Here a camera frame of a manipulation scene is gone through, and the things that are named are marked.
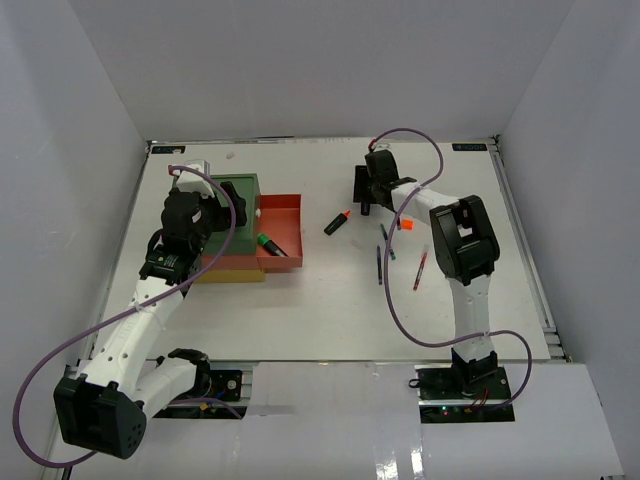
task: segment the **orange eraser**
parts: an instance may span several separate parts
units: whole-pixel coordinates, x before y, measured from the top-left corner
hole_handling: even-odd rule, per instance
[[[400,225],[402,226],[403,230],[413,230],[413,220],[409,220],[407,218],[403,218],[400,221]]]

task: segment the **red pen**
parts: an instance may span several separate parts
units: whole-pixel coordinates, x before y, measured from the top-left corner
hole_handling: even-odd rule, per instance
[[[418,290],[420,284],[420,278],[422,277],[422,271],[424,270],[424,264],[427,261],[427,253],[429,253],[429,246],[425,245],[422,251],[422,258],[420,259],[420,266],[418,267],[418,274],[416,275],[416,281],[413,282],[413,291]]]

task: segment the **gray wall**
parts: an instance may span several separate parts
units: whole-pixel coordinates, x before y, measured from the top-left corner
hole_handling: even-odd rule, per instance
[[[11,409],[28,370],[96,320],[144,144],[66,0],[0,2],[0,476],[37,478]],[[51,362],[27,394],[28,441],[46,453]]]
[[[580,0],[504,133],[560,336],[640,478],[640,4]]]
[[[145,139],[501,132],[573,0],[71,0]]]

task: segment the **green marker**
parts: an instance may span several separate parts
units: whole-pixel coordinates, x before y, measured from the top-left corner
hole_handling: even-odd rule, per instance
[[[387,237],[387,231],[384,229],[384,225],[382,223],[380,224],[380,230],[382,230],[382,236],[384,237],[384,241],[386,242],[389,237]],[[391,255],[391,260],[396,259],[396,254],[391,247],[389,247],[389,255]]]
[[[264,248],[267,252],[275,257],[288,257],[284,250],[275,244],[273,240],[267,237],[264,233],[258,235],[258,245]]]

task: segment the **black label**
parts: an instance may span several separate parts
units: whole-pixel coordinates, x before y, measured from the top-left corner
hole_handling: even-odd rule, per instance
[[[486,152],[486,143],[452,143],[454,152]]]
[[[155,147],[151,148],[151,153],[184,153],[184,151],[187,149],[187,147],[185,147],[184,145],[180,146],[180,145],[176,145],[176,146],[171,146],[171,145],[156,145]]]

